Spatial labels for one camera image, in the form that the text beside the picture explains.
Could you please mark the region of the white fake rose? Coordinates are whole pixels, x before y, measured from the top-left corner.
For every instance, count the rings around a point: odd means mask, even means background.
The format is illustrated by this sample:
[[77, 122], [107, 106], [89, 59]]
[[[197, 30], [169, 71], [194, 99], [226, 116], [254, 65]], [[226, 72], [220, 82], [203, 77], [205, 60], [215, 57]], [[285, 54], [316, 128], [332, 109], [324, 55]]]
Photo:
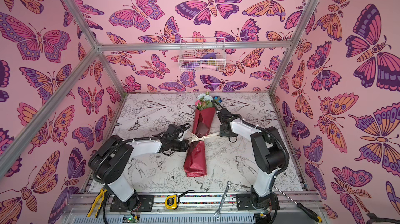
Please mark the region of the white fake rose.
[[210, 92], [201, 93], [197, 96], [197, 100], [200, 100], [202, 102], [200, 106], [196, 106], [199, 111], [213, 107], [214, 99], [210, 95]]

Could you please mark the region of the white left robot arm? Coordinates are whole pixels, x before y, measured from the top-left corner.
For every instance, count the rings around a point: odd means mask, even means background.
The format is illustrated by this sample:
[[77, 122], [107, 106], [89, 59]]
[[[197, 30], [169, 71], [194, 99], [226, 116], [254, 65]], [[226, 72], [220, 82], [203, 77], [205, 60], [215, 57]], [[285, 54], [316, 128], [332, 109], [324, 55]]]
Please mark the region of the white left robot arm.
[[190, 124], [170, 124], [166, 131], [153, 137], [127, 140], [118, 135], [111, 136], [89, 160], [93, 180], [100, 183], [110, 195], [115, 196], [124, 209], [135, 209], [139, 197], [126, 175], [129, 163], [141, 155], [171, 155], [187, 151], [189, 142], [183, 137], [190, 127]]

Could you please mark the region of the cream satin ribbon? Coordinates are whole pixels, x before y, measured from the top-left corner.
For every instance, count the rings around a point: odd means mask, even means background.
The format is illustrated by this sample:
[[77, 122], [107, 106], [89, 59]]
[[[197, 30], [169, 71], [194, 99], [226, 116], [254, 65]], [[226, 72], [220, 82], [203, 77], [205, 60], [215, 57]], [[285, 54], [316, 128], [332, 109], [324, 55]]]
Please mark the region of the cream satin ribbon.
[[193, 134], [191, 132], [188, 132], [188, 133], [186, 133], [184, 135], [184, 139], [188, 140], [189, 143], [195, 142], [195, 141], [204, 141], [206, 139], [216, 138], [216, 137], [220, 137], [219, 133], [211, 133], [211, 134], [208, 134], [208, 135], [202, 136], [202, 137], [198, 137], [198, 136], [196, 136], [195, 134]]

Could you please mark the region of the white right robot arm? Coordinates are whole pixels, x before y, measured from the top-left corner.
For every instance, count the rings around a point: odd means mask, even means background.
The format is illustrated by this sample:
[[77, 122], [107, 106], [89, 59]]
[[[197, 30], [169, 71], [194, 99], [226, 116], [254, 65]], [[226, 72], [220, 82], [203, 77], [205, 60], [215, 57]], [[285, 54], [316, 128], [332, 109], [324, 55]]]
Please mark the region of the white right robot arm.
[[226, 108], [217, 110], [220, 120], [220, 135], [233, 138], [241, 136], [250, 140], [259, 172], [251, 186], [251, 201], [255, 208], [266, 208], [273, 203], [273, 186], [289, 165], [290, 156], [275, 127], [262, 128], [233, 114]]

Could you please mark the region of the blue fake rose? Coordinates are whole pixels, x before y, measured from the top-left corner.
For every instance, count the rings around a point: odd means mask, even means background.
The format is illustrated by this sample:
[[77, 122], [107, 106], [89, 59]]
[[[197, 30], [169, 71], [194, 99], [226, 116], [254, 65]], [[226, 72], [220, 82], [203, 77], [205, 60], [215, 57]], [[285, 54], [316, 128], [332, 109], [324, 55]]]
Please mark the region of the blue fake rose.
[[222, 99], [221, 99], [221, 97], [219, 97], [219, 96], [215, 96], [215, 101], [217, 101], [218, 103], [221, 103], [222, 102]]

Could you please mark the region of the dark red wrapping paper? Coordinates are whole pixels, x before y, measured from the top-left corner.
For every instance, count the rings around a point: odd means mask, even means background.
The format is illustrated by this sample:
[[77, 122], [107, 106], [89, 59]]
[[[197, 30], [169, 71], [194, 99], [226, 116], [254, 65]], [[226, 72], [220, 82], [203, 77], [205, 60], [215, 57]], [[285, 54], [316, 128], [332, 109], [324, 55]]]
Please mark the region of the dark red wrapping paper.
[[[199, 111], [195, 110], [192, 133], [198, 137], [209, 134], [216, 109], [211, 107]], [[205, 142], [191, 142], [186, 154], [183, 169], [187, 177], [203, 177], [207, 175]]]

